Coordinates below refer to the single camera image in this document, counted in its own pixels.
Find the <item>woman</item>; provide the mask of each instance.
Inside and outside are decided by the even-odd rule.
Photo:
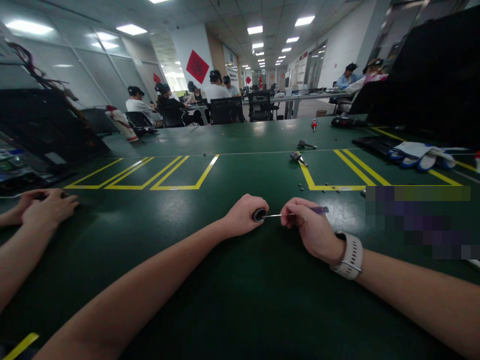
[[[156,108],[163,117],[163,122],[165,123],[166,128],[181,128],[184,124],[185,126],[188,126],[191,123],[203,125],[200,111],[195,110],[193,115],[189,115],[188,112],[182,111],[182,109],[188,110],[190,107],[187,103],[182,104],[178,100],[171,98],[172,92],[170,91],[170,86],[158,83],[155,89],[160,94],[158,95]]]
[[[189,81],[187,87],[188,91],[190,92],[190,96],[187,100],[189,104],[195,104],[198,103],[200,100],[207,98],[207,96],[205,95],[205,91],[196,87],[193,81]]]

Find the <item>black monitor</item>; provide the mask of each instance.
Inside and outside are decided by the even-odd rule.
[[[427,130],[436,140],[480,147],[480,6],[414,27],[369,121]]]

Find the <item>white t-shirt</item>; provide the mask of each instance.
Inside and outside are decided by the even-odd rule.
[[[144,113],[153,125],[155,124],[155,122],[160,121],[159,116],[157,114],[154,114],[154,110],[143,101],[136,99],[128,99],[125,105],[126,109],[129,112]]]
[[[227,91],[225,86],[220,86],[217,84],[210,84],[205,89],[206,99],[210,103],[212,99],[222,99],[222,98],[231,98],[232,96]]]

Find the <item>forearm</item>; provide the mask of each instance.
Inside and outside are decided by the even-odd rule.
[[[23,225],[0,247],[0,314],[42,258],[55,225]]]
[[[143,262],[72,317],[36,359],[63,359],[67,354],[69,359],[118,358],[200,262],[226,237],[216,221]],[[71,346],[81,350],[72,351]]]
[[[480,358],[480,286],[366,249],[356,281],[467,359]]]

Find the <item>red diamond sign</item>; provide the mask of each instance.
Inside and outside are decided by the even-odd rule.
[[[204,82],[205,75],[209,71],[209,65],[195,52],[191,51],[186,70],[197,80],[200,84]]]

